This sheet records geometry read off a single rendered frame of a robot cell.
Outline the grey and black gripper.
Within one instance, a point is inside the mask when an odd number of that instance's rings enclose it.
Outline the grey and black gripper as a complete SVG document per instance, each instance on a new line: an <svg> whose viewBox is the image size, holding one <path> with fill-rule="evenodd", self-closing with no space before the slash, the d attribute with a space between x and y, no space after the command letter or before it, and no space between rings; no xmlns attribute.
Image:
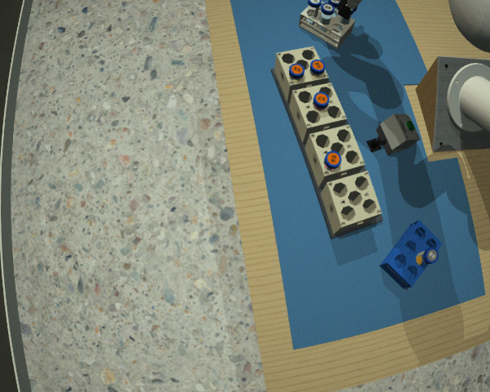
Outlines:
<svg viewBox="0 0 490 392"><path fill-rule="evenodd" d="M338 15L344 17L345 19L350 18L350 9L354 9L354 11L357 10L357 6L361 3L362 0L340 0L340 4L338 6ZM345 4L348 4L348 6L345 6Z"/></svg>

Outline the beige tube rack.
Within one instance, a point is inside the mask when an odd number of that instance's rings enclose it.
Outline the beige tube rack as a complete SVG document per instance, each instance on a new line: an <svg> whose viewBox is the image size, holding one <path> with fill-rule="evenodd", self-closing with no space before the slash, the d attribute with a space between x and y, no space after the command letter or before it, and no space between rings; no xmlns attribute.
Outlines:
<svg viewBox="0 0 490 392"><path fill-rule="evenodd" d="M332 17L330 24L322 24L319 21L320 13L321 13L321 7L318 9L318 16L317 17L310 17L307 15L307 9L304 9L303 12L301 13L300 16L300 21L299 21L299 26L305 29L306 31L312 33L316 37L322 39L324 42L327 42L328 44L332 45L336 49L340 47L340 45L349 37L349 35L352 33L353 27L355 20L350 18L350 23L349 24L342 24L339 19L340 16L337 14L336 17ZM306 18L313 21L314 25L306 22ZM307 25L307 26L306 26ZM327 32L323 32L321 29L318 29L318 26L322 26L327 30ZM338 29L337 26L342 27L343 31ZM338 36L338 37L337 37ZM340 40L339 40L340 39Z"/></svg>

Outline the blue bench mat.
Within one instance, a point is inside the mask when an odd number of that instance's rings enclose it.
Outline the blue bench mat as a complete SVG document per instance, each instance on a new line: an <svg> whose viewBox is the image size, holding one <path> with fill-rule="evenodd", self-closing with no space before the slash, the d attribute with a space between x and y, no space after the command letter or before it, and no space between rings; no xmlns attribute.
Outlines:
<svg viewBox="0 0 490 392"><path fill-rule="evenodd" d="M362 0L338 49L299 26L308 0L230 0L274 225L293 349L337 341L484 296L474 223L457 158L428 162L404 85L428 72L395 0ZM370 176L383 221L330 238L271 69L276 53L314 46ZM387 155L367 141L393 114L421 138ZM420 220L442 243L412 287L381 267Z"/></svg>

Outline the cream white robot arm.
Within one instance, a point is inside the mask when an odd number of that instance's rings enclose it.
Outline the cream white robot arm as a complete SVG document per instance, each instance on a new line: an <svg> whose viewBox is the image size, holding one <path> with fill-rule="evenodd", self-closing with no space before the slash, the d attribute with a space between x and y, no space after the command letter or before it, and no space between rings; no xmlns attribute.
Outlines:
<svg viewBox="0 0 490 392"><path fill-rule="evenodd" d="M490 0L448 0L461 34L481 51L490 53ZM448 88L448 112L465 131L490 134L490 68L473 63L459 69Z"/></svg>

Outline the blue tube rack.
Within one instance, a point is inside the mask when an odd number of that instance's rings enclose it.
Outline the blue tube rack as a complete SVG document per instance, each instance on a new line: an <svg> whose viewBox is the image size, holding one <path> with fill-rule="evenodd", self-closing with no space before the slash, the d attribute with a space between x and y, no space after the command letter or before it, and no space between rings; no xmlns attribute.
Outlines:
<svg viewBox="0 0 490 392"><path fill-rule="evenodd" d="M409 225L400 240L381 262L380 267L402 288L412 287L428 265L418 265L417 254L431 246L438 251L442 243L420 220Z"/></svg>

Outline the sample tube with blue cap and orange dot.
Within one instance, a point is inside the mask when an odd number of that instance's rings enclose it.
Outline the sample tube with blue cap and orange dot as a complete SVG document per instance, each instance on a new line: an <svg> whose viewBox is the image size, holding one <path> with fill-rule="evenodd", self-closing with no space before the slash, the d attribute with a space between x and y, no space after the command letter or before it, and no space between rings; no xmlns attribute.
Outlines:
<svg viewBox="0 0 490 392"><path fill-rule="evenodd" d="M313 99L314 108L317 110L325 110L329 103L329 97L324 92L317 92Z"/></svg>

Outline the small grey sloped desk with green button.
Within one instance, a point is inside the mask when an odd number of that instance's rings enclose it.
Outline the small grey sloped desk with green button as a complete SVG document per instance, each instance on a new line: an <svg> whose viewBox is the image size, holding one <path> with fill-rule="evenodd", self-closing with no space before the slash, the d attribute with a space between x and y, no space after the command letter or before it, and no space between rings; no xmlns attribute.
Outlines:
<svg viewBox="0 0 490 392"><path fill-rule="evenodd" d="M387 155L413 147L420 140L408 114L391 115L379 125L376 132L378 137L367 141L369 149L374 152L383 145Z"/></svg>

